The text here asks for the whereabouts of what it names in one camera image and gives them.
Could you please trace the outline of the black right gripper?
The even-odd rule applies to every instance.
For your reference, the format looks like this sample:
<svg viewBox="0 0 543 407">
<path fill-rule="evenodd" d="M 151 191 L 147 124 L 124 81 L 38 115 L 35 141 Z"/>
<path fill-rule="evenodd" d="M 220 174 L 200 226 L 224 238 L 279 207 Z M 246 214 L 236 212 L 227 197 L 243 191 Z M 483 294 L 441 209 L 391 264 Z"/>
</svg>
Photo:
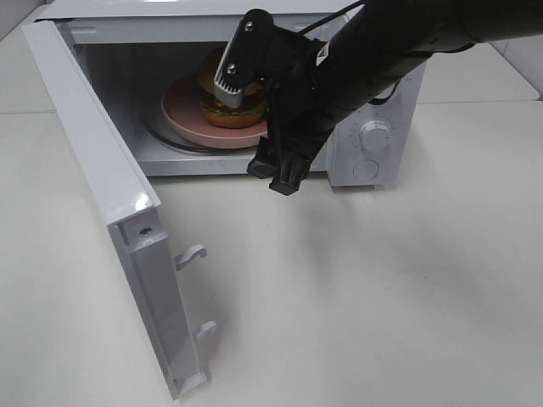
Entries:
<svg viewBox="0 0 543 407">
<path fill-rule="evenodd" d="M 231 109 L 241 106 L 256 76 L 266 80 L 266 137 L 261 137 L 247 173 L 269 178 L 282 195 L 299 191 L 311 164 L 333 129 L 320 129 L 316 103 L 317 55 L 326 42 L 274 25 L 263 9 L 247 12 L 221 56 L 214 77 L 216 98 Z"/>
</svg>

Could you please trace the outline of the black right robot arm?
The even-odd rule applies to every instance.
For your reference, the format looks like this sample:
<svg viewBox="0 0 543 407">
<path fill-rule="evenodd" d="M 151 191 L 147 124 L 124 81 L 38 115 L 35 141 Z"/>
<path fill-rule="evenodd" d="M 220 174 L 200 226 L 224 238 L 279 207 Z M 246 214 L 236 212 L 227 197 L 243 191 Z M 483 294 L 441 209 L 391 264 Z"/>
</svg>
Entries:
<svg viewBox="0 0 543 407">
<path fill-rule="evenodd" d="M 328 42 L 248 11 L 227 44 L 215 95 L 236 108 L 246 88 L 265 86 L 267 135 L 249 162 L 271 190 L 299 190 L 335 126 L 436 53 L 542 32 L 539 1 L 357 1 Z"/>
</svg>

